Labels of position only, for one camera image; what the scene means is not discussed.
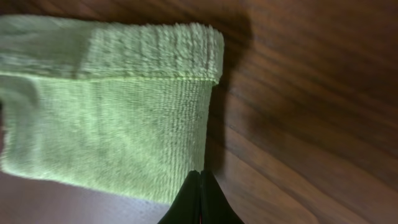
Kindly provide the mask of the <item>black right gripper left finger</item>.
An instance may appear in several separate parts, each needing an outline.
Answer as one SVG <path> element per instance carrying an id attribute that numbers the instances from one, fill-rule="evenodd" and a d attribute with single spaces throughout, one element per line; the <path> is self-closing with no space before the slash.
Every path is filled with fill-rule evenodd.
<path id="1" fill-rule="evenodd" d="M 190 171 L 167 213 L 158 224 L 200 224 L 200 174 Z"/>

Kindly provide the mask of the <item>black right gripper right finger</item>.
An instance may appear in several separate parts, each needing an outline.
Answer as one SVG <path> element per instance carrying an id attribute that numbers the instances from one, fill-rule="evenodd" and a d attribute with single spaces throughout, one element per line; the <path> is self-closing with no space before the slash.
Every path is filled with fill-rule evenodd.
<path id="1" fill-rule="evenodd" d="M 200 173 L 201 224 L 244 224 L 211 171 Z"/>

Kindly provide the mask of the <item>light green microfiber cloth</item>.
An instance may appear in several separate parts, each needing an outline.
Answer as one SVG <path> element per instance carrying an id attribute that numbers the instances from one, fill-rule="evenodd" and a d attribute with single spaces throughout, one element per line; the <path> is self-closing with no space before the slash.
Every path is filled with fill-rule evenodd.
<path id="1" fill-rule="evenodd" d="M 1 18 L 1 170 L 171 203 L 202 170 L 224 38 L 197 23 Z"/>

